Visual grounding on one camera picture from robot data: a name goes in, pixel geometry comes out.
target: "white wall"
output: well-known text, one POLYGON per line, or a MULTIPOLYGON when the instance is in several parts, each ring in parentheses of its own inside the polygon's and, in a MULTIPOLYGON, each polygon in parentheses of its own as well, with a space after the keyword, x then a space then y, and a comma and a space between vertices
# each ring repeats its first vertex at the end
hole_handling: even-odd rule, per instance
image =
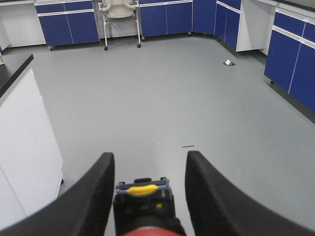
POLYGON ((0 105, 0 140, 0 217, 10 216, 1 229, 51 203, 62 178, 63 158, 32 69, 0 105))
POLYGON ((266 36, 266 45, 265 48, 261 50, 261 52, 265 55, 268 55, 269 51, 269 44, 270 44, 270 38, 271 38, 271 33, 272 33, 272 25, 274 23, 275 19, 275 12, 276 7, 275 6, 270 6, 270 13, 269 13, 269 25, 268 25, 268 31, 267 31, 267 36, 266 36))
POLYGON ((46 44, 34 3, 0 6, 12 47, 46 44))
POLYGON ((7 35, 6 29, 0 16, 0 47, 2 50, 6 49, 10 45, 10 40, 7 35))

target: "blue cabinet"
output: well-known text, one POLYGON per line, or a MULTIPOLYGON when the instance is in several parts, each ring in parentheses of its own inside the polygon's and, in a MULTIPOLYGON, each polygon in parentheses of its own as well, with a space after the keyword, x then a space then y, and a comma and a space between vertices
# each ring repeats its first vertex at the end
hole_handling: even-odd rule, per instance
POLYGON ((225 42, 236 50, 240 14, 232 10, 226 12, 225 42))
POLYGON ((287 92, 289 92, 300 44, 299 41, 282 33, 272 32, 265 75, 287 92))
POLYGON ((72 43, 66 15, 41 16, 39 21, 48 46, 72 43))
POLYGON ((216 35, 236 50, 240 23, 239 10, 217 2, 216 35))
POLYGON ((68 14, 73 43, 99 41, 94 12, 68 14))
POLYGON ((48 46, 99 41, 93 3, 35 3, 48 46))
POLYGON ((278 11, 265 75, 315 112, 315 20, 278 11))
POLYGON ((301 20, 281 14, 279 12, 276 12, 275 14, 274 20, 275 26, 282 28, 286 31, 289 31, 293 34, 296 34, 298 36, 302 36, 304 24, 305 23, 301 20))
POLYGON ((303 37, 309 41, 315 42, 315 25, 306 23, 303 37))
POLYGON ((167 34, 166 5, 141 8, 142 36, 167 34))
POLYGON ((191 10, 191 2, 167 5, 167 33, 172 34, 191 31, 191 10))
POLYGON ((242 7, 242 0, 221 0, 221 2, 238 10, 242 7))
POLYGON ((182 2, 140 2, 142 36, 191 31, 192 0, 182 2))
POLYGON ((192 11, 192 31, 215 33, 216 0, 194 0, 192 11))
POLYGON ((216 34, 216 36, 218 36, 223 41, 225 41, 226 14, 227 14, 227 8, 217 4, 217 17, 216 17, 215 34, 216 34))
POLYGON ((315 49, 302 44, 290 94, 315 112, 315 49))

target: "laboratory bench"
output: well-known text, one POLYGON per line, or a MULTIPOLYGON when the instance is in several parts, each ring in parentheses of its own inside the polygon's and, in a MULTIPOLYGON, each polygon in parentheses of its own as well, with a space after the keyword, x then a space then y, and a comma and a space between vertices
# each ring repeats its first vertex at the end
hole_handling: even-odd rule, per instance
POLYGON ((0 229, 51 203, 63 177, 63 158, 31 66, 33 55, 3 57, 0 212, 5 217, 0 217, 0 229))

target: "cabinet door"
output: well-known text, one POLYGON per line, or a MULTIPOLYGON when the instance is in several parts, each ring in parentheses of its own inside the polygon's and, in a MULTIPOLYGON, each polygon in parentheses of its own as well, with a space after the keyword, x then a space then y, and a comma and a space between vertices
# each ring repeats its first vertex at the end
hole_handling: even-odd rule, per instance
POLYGON ((94 12, 67 14, 73 43, 99 41, 94 12))
POLYGON ((141 7, 140 11, 144 37, 167 34, 166 5, 141 7))
POLYGON ((241 10, 242 0, 220 0, 221 2, 234 7, 235 9, 241 10))
POLYGON ((78 11, 78 10, 93 9, 93 3, 91 0, 66 2, 66 3, 64 3, 64 8, 66 11, 78 11))
POLYGON ((39 21, 48 46, 72 43, 66 15, 40 16, 39 21))
POLYGON ((315 112, 315 49, 301 45, 290 94, 315 112))
POLYGON ((169 4, 166 6, 167 33, 191 31, 192 2, 169 4))
POLYGON ((289 91, 300 42, 272 31, 265 75, 289 91))
POLYGON ((305 22, 276 12, 274 25, 298 36, 302 36, 305 22))
POLYGON ((225 42, 236 50, 238 29, 240 23, 240 14, 232 10, 227 10, 225 42))
POLYGON ((306 23, 303 38, 315 42, 315 25, 306 23))
POLYGON ((227 9, 224 6, 217 4, 215 34, 223 41, 225 40, 226 14, 227 14, 227 9))
POLYGON ((200 33, 215 33, 216 0, 194 0, 192 31, 200 33))

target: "yellow button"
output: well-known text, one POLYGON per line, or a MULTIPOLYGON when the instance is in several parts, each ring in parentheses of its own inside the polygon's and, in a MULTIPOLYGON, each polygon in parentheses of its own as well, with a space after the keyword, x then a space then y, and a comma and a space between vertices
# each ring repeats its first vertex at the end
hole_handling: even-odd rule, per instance
POLYGON ((145 195, 148 193, 152 193, 158 189, 158 186, 155 184, 149 184, 146 186, 134 186, 130 187, 127 192, 135 195, 145 195))

